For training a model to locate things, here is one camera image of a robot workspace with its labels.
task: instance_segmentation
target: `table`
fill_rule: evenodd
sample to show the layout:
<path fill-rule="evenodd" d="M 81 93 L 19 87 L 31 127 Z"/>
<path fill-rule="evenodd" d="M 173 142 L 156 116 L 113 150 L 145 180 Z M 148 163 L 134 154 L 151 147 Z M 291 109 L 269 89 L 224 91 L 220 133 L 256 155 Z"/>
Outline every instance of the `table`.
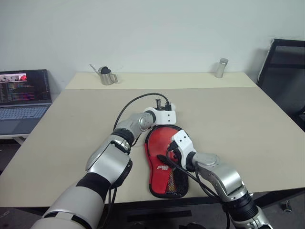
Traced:
<path fill-rule="evenodd" d="M 112 132 L 122 107 L 148 92 L 175 103 L 177 125 L 197 151 L 216 153 L 234 166 L 250 192 L 305 186 L 304 132 L 244 73 L 222 79 L 208 73 L 118 78 L 121 84 L 104 86 L 95 74 L 76 74 L 0 176 L 0 207 L 50 206 L 84 175 L 87 159 Z M 154 105 L 154 99 L 134 103 L 122 119 Z M 157 200 L 148 188 L 144 137 L 132 149 L 133 168 L 118 189 L 117 203 Z M 185 197 L 204 195 L 190 181 Z"/>

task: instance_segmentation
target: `laptop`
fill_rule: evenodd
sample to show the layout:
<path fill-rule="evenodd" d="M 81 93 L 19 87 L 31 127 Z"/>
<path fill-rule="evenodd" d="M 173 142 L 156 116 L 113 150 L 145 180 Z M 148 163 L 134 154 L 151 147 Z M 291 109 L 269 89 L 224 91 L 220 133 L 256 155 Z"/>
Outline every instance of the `laptop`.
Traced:
<path fill-rule="evenodd" d="M 52 104 L 48 72 L 0 72 L 0 135 L 29 134 Z"/>

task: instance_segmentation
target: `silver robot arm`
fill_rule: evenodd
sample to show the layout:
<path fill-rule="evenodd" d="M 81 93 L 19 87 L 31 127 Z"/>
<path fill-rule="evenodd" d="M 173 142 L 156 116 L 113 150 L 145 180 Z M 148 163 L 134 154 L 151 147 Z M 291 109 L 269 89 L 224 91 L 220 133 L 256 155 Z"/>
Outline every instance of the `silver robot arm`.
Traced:
<path fill-rule="evenodd" d="M 169 151 L 181 154 L 181 165 L 209 181 L 223 207 L 229 212 L 231 221 L 238 229 L 273 229 L 263 211 L 255 205 L 238 172 L 223 163 L 217 155 L 197 153 L 184 130 L 172 137 Z"/>
<path fill-rule="evenodd" d="M 131 145 L 153 125 L 175 124 L 173 110 L 147 108 L 120 122 L 91 155 L 85 176 L 66 189 L 31 229 L 96 229 L 106 194 L 119 187 L 132 168 Z"/>

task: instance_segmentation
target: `laptop screen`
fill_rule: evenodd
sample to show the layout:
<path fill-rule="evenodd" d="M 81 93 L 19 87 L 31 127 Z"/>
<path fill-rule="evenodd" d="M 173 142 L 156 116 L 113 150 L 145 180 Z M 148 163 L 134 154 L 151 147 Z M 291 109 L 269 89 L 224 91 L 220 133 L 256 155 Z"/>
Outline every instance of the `laptop screen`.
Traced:
<path fill-rule="evenodd" d="M 47 70 L 0 72 L 0 106 L 51 103 Z"/>

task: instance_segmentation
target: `laptop keyboard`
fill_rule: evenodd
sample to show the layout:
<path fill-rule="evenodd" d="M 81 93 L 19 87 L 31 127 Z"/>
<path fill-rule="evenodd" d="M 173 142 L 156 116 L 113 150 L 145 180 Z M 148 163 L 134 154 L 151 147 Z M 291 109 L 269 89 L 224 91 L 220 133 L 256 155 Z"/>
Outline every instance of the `laptop keyboard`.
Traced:
<path fill-rule="evenodd" d="M 41 118 L 48 106 L 18 107 L 0 109 L 0 120 Z"/>

